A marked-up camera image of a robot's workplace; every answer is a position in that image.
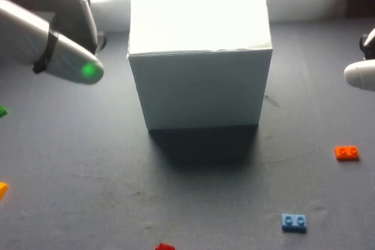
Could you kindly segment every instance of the gray table surface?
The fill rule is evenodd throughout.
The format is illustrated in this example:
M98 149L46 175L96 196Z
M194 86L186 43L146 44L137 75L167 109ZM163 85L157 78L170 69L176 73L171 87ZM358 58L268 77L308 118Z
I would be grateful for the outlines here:
M272 25L256 131L150 134L125 34L94 86L0 62L0 249L374 249L375 93L343 79L373 26ZM338 163L337 145L361 161ZM308 233L283 233L281 213Z

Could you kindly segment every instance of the green light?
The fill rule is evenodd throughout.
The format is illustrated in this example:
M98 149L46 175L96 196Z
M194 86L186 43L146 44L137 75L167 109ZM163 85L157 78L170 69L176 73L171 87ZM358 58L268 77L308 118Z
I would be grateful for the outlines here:
M95 63L87 63L81 68L82 75L86 78L95 76L98 72L98 68Z

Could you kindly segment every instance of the blue lego brick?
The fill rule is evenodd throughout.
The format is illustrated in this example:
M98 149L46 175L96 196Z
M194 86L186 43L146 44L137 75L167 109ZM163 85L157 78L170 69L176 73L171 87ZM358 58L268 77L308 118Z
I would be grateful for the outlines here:
M282 230L288 232L306 232L305 215L281 214Z

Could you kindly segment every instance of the lego brick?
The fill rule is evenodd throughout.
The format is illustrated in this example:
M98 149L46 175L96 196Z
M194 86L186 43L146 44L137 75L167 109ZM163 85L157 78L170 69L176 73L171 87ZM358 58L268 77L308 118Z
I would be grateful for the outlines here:
M8 190L8 185L5 183L0 183L0 200L2 200L7 190Z
M156 246L155 250L176 250L174 246L160 243L158 246Z
M356 146L337 146L335 155L338 161L358 161L359 152Z
M3 105L0 105L0 118L2 118L7 113L8 112L6 111L6 108Z
M306 232L305 215L281 214L282 230L288 232Z

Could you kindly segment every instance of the box top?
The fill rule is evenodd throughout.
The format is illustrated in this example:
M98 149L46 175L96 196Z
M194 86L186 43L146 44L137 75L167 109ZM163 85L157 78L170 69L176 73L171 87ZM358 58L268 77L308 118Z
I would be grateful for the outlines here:
M265 0L131 0L128 54L272 49Z

